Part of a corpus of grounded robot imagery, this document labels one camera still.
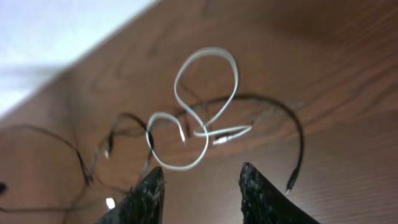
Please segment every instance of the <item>white rope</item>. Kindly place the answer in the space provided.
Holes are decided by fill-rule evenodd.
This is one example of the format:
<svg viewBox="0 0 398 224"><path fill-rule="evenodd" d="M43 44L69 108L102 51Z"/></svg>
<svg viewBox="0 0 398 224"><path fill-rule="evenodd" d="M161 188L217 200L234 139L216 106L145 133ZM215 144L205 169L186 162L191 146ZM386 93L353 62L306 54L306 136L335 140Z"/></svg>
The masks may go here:
<svg viewBox="0 0 398 224"><path fill-rule="evenodd" d="M194 112L187 104L185 104L181 100L181 98L179 97L179 95L177 93L177 84L178 84L178 81L180 80L180 77L181 77L182 73L185 71L185 69L194 60L196 60L196 59L198 59L200 57L203 57L203 56L208 56L208 55L220 56L220 57L223 57L226 60L228 60L229 64L232 67L233 73L234 73L235 85L234 85L234 90L232 91L231 96L228 98L228 100L226 101L224 106L219 110L219 112L217 112L217 114L213 118L211 118L208 122L204 123L200 119L199 115L197 115L196 112ZM195 118L195 120L198 122L198 124L202 128L203 132L194 131L193 133L194 133L194 135L196 137L206 138L205 147L203 148L201 154L199 155L199 157L195 161L193 161L190 164L184 165L184 166L174 166L174 165L166 164L163 161L161 161L159 159L159 157L157 156L156 152L153 151L154 158L157 160L157 162L159 162L159 164L161 166L163 166L164 168L167 168L167 169L171 169L171 170L188 170L188 169L191 169L192 167L195 167L203 159L203 156L205 156L206 151L208 149L209 137L210 136L214 136L214 135L217 135L217 134L223 134L223 133L230 133L232 131L241 130L240 132L238 132L236 134L232 134L232 135L229 135L229 136L224 136L222 138L214 140L213 141L213 145L216 145L216 144L223 144L223 143L225 143L225 142L227 142L227 141L229 141L231 139L234 139L234 138L238 138L238 137L242 136L243 134L247 133L248 131L250 131L252 127L248 126L248 125L236 126L236 127L232 127L232 128L224 128L224 129L219 129L219 130L215 130L215 131L207 131L207 127L211 123L215 122L217 120L217 118L226 109L226 107L229 105L229 103L233 99L233 97L234 97L234 95L235 95L237 90L238 90L238 68L237 68L236 62L235 62L235 60L234 60L234 58L233 58L233 56L231 55L230 52L228 52L225 49L218 48L218 47L206 47L206 48L197 50L196 52L191 54L191 56L189 56L189 58L187 58L186 61L183 63L183 65L180 68L180 71L177 74L177 77L175 78L175 81L174 81L174 94L175 94L175 98L177 99L177 102L179 103L179 105L183 109L185 109L188 114L193 116L193 118ZM156 119L159 119L159 118L169 119L169 120L173 121L174 123L176 123L178 125L179 130L180 130L181 139L185 143L185 135L183 133L183 129L182 129L182 126L180 124L180 121L176 117L172 116L171 114L163 113L163 112L156 112L156 113L152 114L152 116L149 118L147 129L150 130L150 128L152 127L154 121ZM147 138L148 145L150 147L148 133L146 133L146 138Z"/></svg>

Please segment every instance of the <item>dark wire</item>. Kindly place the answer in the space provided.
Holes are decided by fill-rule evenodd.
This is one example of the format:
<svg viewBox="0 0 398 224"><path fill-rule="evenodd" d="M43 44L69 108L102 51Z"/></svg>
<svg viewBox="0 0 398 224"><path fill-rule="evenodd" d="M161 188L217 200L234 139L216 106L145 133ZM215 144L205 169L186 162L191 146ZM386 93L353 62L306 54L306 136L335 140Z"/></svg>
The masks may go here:
<svg viewBox="0 0 398 224"><path fill-rule="evenodd" d="M215 99L212 99L212 100L209 100L209 101L206 101L206 102L197 103L197 104L192 105L190 107L193 110L197 110L197 109L200 109L202 107L210 106L210 105L212 105L214 103L219 103L219 102L226 101L226 100L228 100L229 97L230 96L222 96L222 97L215 98ZM297 131L298 131L298 136L299 136L299 141L300 141L300 143L299 143L300 152L299 152L299 156L298 156L297 165L296 165L295 169L293 170L293 173L291 174L291 176L290 176L290 178L289 178L289 180L287 182L286 192L292 190L292 188L294 186L294 183L297 180L297 177L298 177L298 174L299 174L299 170L301 168L303 154L304 154L304 133L303 133L303 128L302 128L301 122L298 119L297 115L289 107L284 105L282 102L280 102L278 100L275 100L273 98L266 97L266 96L261 96L261 95L256 95L256 94L237 94L233 98L233 101L236 101L236 100L238 100L238 101L239 100L242 100L242 101L246 101L246 100L258 101L258 102L261 102L261 103L268 103L268 104L277 106L277 107L281 108L282 110L284 110L292 118L292 120L296 124L296 128L297 128ZM180 113L178 113L176 115L176 117L183 116L186 113L187 113L186 111L181 111ZM80 153L79 153L77 148L75 148L72 144L70 144L70 142L68 142L64 138L62 138L62 137L60 137L60 136L58 136L58 135L56 135L54 133L51 133L50 131L47 131L46 129L39 128L39 127L36 127L36 126L33 126L33 125L29 125L29 124L11 126L11 127L5 128L5 129L14 129L14 128L31 129L31 130L38 131L40 133L49 135L50 137L53 137L54 139L57 139L57 140L63 142L64 144L66 144L67 146L69 146L71 149L73 149L76 152L76 154L77 154L77 156L79 158L80 166L81 166L81 169L82 169L82 173L83 173L83 176L85 177L85 184L86 184L85 187L88 187L89 186L88 182L89 181L92 181L92 182L94 181L94 178L93 178L94 167L95 167L95 164L96 164L96 160L97 160L98 154L101 152L101 148L102 148L102 145L104 143L106 143L106 151L108 152L109 155L111 155L111 153L113 151L113 146L114 146L114 143L113 143L114 137L116 137L116 136L139 137L139 136L142 136L144 134L144 133L134 134L134 135L130 134L131 131L134 128L126 128L126 129L117 131L116 129L117 129L118 125L119 125L119 120L121 118L129 118L129 119L132 119L132 120L136 121L140 125L140 128L144 129L144 131L149 134L149 142L150 142L150 145L151 145L150 153L149 153L149 155L147 157L147 160L146 160L146 163L144 165L144 168L143 168L142 172L140 173L140 179L141 179L143 177L143 175L145 174L145 171L147 170L147 168L149 166L150 159L152 157L152 152L154 150L154 139L153 139L153 136L152 136L150 130L148 130L146 128L146 123L143 122L143 120L141 120L138 116L136 116L134 114L131 114L131 113L121 113L121 114L119 114L119 116L116 118L116 120L115 120L115 122L114 122L114 124L113 124L113 126L111 128L111 131L110 131L109 135L106 138L104 138L99 143L98 148L97 148L97 150L95 152L95 156L91 160L91 164L94 164L94 166L90 167L91 168L90 171L87 170L86 165L84 164L83 159L81 158L81 155L80 155ZM108 185L104 184L100 180L100 178L98 176L96 177L96 179L102 186L104 186L106 188L109 188L109 189L112 189L112 190L117 190L117 191L120 191L122 193L128 192L127 190L121 190L121 189L118 189L116 187L108 186ZM71 206L71 207L49 207L49 208L1 208L0 207L0 212L4 212L4 213L67 212L67 213L70 213L70 212L79 212L81 210L90 208L91 206L94 206L97 203L99 203L99 202L88 203L88 204L80 206L80 207L75 207L75 206Z"/></svg>

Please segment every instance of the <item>white wire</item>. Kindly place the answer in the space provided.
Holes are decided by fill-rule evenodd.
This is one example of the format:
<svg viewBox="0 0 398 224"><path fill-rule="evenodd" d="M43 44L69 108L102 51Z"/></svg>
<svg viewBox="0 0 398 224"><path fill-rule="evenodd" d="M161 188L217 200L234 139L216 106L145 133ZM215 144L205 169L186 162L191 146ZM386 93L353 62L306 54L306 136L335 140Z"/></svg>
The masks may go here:
<svg viewBox="0 0 398 224"><path fill-rule="evenodd" d="M178 93L177 93L177 84L178 81L180 80L180 77L182 75L182 73L185 71L185 69L196 59L203 57L203 56L207 56L207 55L215 55L215 56L220 56L225 58L226 60L228 60L229 64L232 67L233 73L234 73L234 80L235 80L235 85L234 85L234 89L232 91L231 96L228 98L228 100L226 101L226 103L224 104L224 106L219 110L219 112L217 112L217 114L211 118L207 123L203 123L203 121L200 119L199 115L196 114L196 112L194 112L187 104L185 104L181 98L179 97ZM153 151L153 155L154 158L157 160L157 162L162 165L163 167L167 168L167 169L171 169L171 170L188 170L191 169L192 167L196 166L202 159L203 156L205 156L206 151L208 149L208 144L209 144L209 137L210 136L214 136L217 134L223 134L223 133L230 133L231 131L239 131L242 130L236 134L232 134L229 136L224 136L222 138L219 138L215 141L213 141L213 144L223 144L226 141L229 141L230 139L234 139L234 138L238 138L240 136L242 136L243 134L245 134L246 132L251 130L251 126L236 126L236 127L232 127L232 128L224 128L224 129L219 129L219 130L215 130L215 131L207 131L207 126L211 123L213 123L214 121L216 121L216 119L222 114L222 112L226 109L226 107L229 105L229 103L231 102L231 100L233 99L236 91L238 89L238 68L236 66L236 62L232 56L232 54L230 52L228 52L225 49L221 49L219 47L206 47L200 50L197 50L196 52L194 52L193 54L191 54L191 56L189 56L189 58L186 59L186 61L183 63L183 65L180 68L180 71L177 74L177 77L175 78L174 81L174 94L175 94L175 98L177 99L177 102L180 104L180 106L185 109L187 111L188 114L190 114L191 116L193 116L193 118L195 118L195 120L198 122L198 124L200 125L200 127L203 129L203 132L197 132L194 131L194 135L196 137L202 137L202 138L206 138L206 143L205 143L205 147L203 148L201 154L199 155L199 157L193 161L190 164L184 165L184 166L174 166L174 165L170 165L170 164L166 164L163 161L161 161L159 159L159 157L157 156L156 152ZM183 133L182 130L182 126L180 124L180 121L172 116L171 114L168 113L163 113L163 112L156 112L154 113L150 118L149 118L149 122L147 125L147 129L150 130L150 127L152 127L153 122L156 119L159 118L163 118L163 119L169 119L171 121L173 121L174 123L176 123L178 125L178 128L180 130L180 135L181 135L181 139L182 141L185 143L185 135ZM147 142L148 145L150 147L150 141L149 141L149 135L148 133L146 133L146 138L147 138Z"/></svg>

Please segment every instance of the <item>white loop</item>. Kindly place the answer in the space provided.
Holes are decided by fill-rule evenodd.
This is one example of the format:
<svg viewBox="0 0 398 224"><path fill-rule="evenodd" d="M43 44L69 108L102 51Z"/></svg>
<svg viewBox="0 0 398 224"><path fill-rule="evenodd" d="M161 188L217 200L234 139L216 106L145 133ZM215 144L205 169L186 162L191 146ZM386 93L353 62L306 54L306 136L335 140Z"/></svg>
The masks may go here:
<svg viewBox="0 0 398 224"><path fill-rule="evenodd" d="M204 124L203 121L200 119L199 115L197 115L196 112L194 112L188 105L186 105L181 100L181 98L179 97L179 95L177 93L177 84L178 84L178 81L180 80L180 77L181 77L182 73L185 71L185 69L194 60L196 60L196 59L198 59L200 57L203 57L203 56L207 56L207 55L220 56L220 57L223 57L226 60L228 60L229 64L232 67L233 73L234 73L235 85L234 85L234 89L232 91L231 96L228 98L228 100L226 101L224 106L219 110L219 112L217 112L217 114L213 118L211 118L206 124ZM237 138L239 136L242 136L244 133L250 131L251 128L252 128L251 126L237 126L237 127L232 127L232 128L219 129L219 130L211 131L211 132L208 132L207 128L206 128L209 124L214 122L221 115L221 113L225 110L225 108L229 105L229 103L233 99L237 89L238 89L238 68L236 66L236 62L235 62L233 56L231 55L231 53L229 53L225 49L221 49L221 48L218 48L218 47L207 47L207 48L204 48L204 49L197 50L196 52L191 54L191 56L189 56L189 58L187 58L186 61L183 63L183 65L180 68L180 71L177 74L177 77L175 78L175 81L174 81L174 94L175 94L175 98L177 99L177 101L180 104L180 106L183 109L185 109L188 114L193 116L193 118L195 118L195 120L198 122L198 124L203 129L202 133L199 133L199 132L196 132L196 131L194 131L193 133L194 133L194 135L196 137L204 137L204 138L206 138L205 147L203 148L203 150L202 150L201 154L199 155L199 157L195 161L193 161L192 163L190 163L188 165L174 166L174 165L166 164L166 163L162 162L157 157L157 154L155 153L155 151L153 151L153 155L154 155L155 159L157 160L157 162L159 162L159 164L161 164L163 167L165 167L167 169L172 169L172 170L187 170L187 169L191 169L192 167L196 166L202 160L203 156L206 154L206 151L208 149L209 136L213 136L213 135L216 135L216 134L222 134L222 133L229 133L231 131L242 130L241 132L238 132L236 134L232 134L232 135L229 135L229 136L225 136L222 139L218 139L218 140L215 140L213 142L213 144L222 144L222 143L224 143L224 142L226 142L226 141L228 141L230 139ZM185 136L184 136L180 121L176 117L174 117L174 116L172 116L171 114L168 114L168 113L163 113L163 112L154 113L149 119L148 126L147 126L148 130L150 130L150 127L152 126L153 122L157 118L169 119L169 120L173 121L174 123L176 123L178 125L179 130L180 130L180 135L181 135L182 141L185 142ZM148 133L146 133L146 138L147 138L148 145L150 147Z"/></svg>

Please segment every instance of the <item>wood grain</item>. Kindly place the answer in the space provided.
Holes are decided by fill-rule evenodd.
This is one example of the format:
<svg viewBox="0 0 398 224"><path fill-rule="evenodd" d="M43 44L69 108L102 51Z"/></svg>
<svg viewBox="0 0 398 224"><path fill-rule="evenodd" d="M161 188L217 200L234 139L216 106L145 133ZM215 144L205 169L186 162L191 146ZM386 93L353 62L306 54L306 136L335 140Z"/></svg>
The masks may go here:
<svg viewBox="0 0 398 224"><path fill-rule="evenodd" d="M398 220L398 5L396 1L169 0L145 13L70 68L1 124L29 123L76 144L88 162L115 116L144 120L178 110L172 85L183 61L201 47L235 56L241 93L287 103L302 120L307 144L289 199L321 223ZM232 73L220 58L201 58L183 78L188 104L227 95ZM217 106L208 108L214 113ZM186 172L165 170L164 223L241 223L239 171L252 162L283 189L298 153L294 124L259 103L234 103L214 128L245 124L245 137L208 151ZM195 128L190 118L188 121ZM154 131L163 160L186 164L203 140L178 141L176 127ZM144 163L144 138L117 138L98 176L128 189ZM83 180L68 148L27 130L2 131L2 207L69 206ZM116 194L95 185L80 205ZM105 202L69 223L93 223ZM0 214L1 223L61 223L64 214Z"/></svg>

